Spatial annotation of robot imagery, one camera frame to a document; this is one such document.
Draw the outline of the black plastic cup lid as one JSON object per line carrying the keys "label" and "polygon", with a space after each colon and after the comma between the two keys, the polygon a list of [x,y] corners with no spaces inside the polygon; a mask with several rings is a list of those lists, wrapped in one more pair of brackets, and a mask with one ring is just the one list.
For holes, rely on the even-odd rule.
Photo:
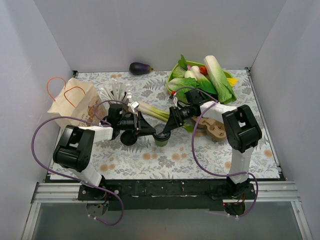
{"label": "black plastic cup lid", "polygon": [[164,128],[165,128],[165,125],[162,123],[159,123],[154,127],[155,132],[152,134],[152,136],[157,141],[166,141],[170,138],[171,132],[169,131],[169,132],[164,133]]}

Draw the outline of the green paper coffee cup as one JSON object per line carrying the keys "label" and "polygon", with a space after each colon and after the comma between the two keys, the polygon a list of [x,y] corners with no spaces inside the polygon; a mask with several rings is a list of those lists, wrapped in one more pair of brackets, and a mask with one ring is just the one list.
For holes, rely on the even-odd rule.
{"label": "green paper coffee cup", "polygon": [[169,139],[162,141],[162,140],[156,140],[156,139],[154,138],[155,144],[156,144],[157,146],[159,146],[159,147],[164,147],[164,146],[166,146],[166,145],[168,144],[168,141],[169,141]]}

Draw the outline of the brown pulp cup carrier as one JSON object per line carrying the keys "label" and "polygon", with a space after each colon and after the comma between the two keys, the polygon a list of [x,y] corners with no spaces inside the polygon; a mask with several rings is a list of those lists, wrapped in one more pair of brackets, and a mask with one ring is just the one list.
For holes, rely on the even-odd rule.
{"label": "brown pulp cup carrier", "polygon": [[209,136],[216,141],[227,138],[224,124],[207,117],[202,117],[197,126],[195,137],[199,138],[201,136]]}

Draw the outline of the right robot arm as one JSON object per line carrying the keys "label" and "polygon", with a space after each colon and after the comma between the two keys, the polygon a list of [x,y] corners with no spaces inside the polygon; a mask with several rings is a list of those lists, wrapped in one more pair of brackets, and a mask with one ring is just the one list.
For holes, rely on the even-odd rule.
{"label": "right robot arm", "polygon": [[249,168],[254,148],[262,138],[262,131],[251,108],[248,105],[227,106],[212,96],[204,99],[203,94],[203,90],[189,87],[185,93],[188,105],[182,108],[177,105],[170,107],[169,118],[162,133],[182,127],[185,120],[192,117],[207,117],[221,122],[232,148],[231,167],[228,174],[224,175],[225,182],[211,187],[212,197],[237,199],[247,191],[257,193],[250,183],[254,175],[249,172]]}

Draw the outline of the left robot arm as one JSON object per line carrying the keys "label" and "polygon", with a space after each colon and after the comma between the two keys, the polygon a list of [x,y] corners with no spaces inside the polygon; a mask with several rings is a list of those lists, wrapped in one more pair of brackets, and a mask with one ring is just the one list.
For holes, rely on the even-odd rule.
{"label": "left robot arm", "polygon": [[138,102],[128,104],[128,112],[121,103],[109,105],[108,115],[103,119],[111,126],[78,127],[67,125],[53,153],[53,161],[69,169],[80,181],[91,185],[89,194],[95,200],[106,196],[106,187],[101,184],[103,176],[90,163],[93,144],[112,141],[120,135],[125,146],[132,146],[138,137],[150,136],[156,132],[138,111]]}

